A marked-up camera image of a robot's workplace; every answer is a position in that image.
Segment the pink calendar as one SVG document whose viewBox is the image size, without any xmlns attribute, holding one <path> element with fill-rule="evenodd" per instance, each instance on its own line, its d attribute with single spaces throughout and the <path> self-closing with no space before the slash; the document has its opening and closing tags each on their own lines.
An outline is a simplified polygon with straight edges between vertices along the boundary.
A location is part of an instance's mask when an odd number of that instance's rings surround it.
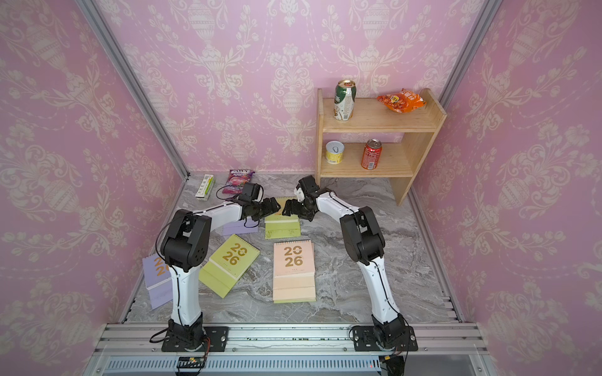
<svg viewBox="0 0 602 376">
<path fill-rule="evenodd" d="M 274 244 L 273 302 L 316 299 L 314 245 L 312 241 Z"/>
</svg>

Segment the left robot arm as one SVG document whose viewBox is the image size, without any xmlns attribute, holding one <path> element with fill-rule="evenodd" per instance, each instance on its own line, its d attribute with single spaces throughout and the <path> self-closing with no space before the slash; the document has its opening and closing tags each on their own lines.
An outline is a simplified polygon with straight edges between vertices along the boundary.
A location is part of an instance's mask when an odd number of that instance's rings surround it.
<svg viewBox="0 0 602 376">
<path fill-rule="evenodd" d="M 169 268 L 172 314 L 161 350 L 205 351 L 210 347 L 198 300 L 198 275 L 209 250 L 211 232 L 231 222 L 256 222 L 281 209 L 274 197 L 264 197 L 257 183 L 244 185 L 241 194 L 221 205 L 200 211 L 178 210 L 155 241 L 155 251 Z"/>
</svg>

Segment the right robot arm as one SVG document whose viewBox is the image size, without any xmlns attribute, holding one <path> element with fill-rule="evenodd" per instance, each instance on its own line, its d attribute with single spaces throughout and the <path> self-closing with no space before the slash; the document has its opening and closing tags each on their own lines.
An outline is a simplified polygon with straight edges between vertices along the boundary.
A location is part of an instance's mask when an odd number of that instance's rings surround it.
<svg viewBox="0 0 602 376">
<path fill-rule="evenodd" d="M 322 213 L 340 223 L 343 244 L 351 260 L 364 277 L 372 305 L 375 336 L 384 349 L 409 350 L 411 328 L 396 304 L 384 261 L 386 241 L 368 207 L 357 207 L 339 198 L 328 188 L 321 188 L 312 175 L 299 180 L 295 197 L 285 203 L 283 214 L 312 221 Z"/>
</svg>

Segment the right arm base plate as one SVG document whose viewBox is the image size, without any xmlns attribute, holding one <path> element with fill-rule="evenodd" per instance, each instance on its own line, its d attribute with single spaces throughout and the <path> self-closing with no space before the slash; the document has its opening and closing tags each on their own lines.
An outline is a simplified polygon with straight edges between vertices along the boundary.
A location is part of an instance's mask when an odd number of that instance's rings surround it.
<svg viewBox="0 0 602 376">
<path fill-rule="evenodd" d="M 413 327 L 404 327 L 400 335 L 387 338 L 384 331 L 368 325 L 351 328 L 350 338 L 356 352 L 417 352 L 419 346 Z"/>
</svg>

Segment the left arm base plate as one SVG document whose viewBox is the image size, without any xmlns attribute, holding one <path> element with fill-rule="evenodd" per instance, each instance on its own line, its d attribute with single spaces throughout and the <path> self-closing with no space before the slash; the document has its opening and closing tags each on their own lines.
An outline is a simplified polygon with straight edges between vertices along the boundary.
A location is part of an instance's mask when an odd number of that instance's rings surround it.
<svg viewBox="0 0 602 376">
<path fill-rule="evenodd" d="M 164 353 L 176 352 L 217 352 L 225 351 L 228 340 L 229 328 L 225 326 L 203 327 L 203 336 L 194 344 L 189 344 L 178 339 L 175 335 L 168 334 L 162 342 L 161 351 Z"/>
</svg>

